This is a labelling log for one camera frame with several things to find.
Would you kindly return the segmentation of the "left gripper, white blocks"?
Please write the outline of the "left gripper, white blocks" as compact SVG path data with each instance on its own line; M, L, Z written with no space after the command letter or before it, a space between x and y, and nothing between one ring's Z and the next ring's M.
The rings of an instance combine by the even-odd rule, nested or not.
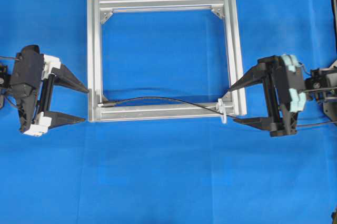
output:
M55 75L54 85L74 91L89 93L87 87L64 65L58 57L41 54L38 45L28 45L17 53L9 85L16 101L20 132L40 137L48 127L59 127L84 122L84 118L46 111L38 112L34 121L35 108L41 82L51 74Z

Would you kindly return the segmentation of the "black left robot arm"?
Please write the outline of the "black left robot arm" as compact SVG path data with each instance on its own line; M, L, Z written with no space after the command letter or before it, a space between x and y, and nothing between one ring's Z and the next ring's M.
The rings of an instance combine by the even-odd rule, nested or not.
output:
M84 118L50 110L54 86L87 94L85 85L61 63L58 57L40 52L38 45L28 45L12 58L8 71L1 64L1 106L17 109L22 134L40 137L52 128L84 122Z

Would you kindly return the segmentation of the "right gripper, teal blocks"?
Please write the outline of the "right gripper, teal blocks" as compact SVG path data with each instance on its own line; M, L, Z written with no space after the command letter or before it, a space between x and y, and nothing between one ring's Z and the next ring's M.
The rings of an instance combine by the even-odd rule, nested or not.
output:
M304 110L306 94L300 62L290 54L269 56L258 60L229 91L261 84L265 78L264 90L269 94L266 100L271 104L272 125L269 117L234 119L234 122L253 128L270 131L271 137L294 135L298 115Z

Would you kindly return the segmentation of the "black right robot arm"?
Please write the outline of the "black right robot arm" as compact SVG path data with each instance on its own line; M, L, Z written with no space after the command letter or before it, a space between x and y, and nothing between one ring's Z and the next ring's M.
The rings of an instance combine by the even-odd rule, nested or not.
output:
M262 84L268 116L235 118L234 121L268 131L271 137L295 135L299 113L306 102L315 100L322 105L329 123L336 124L336 66L311 70L307 79L303 77L304 72L303 65L294 55L259 59L256 66L230 87L230 91Z

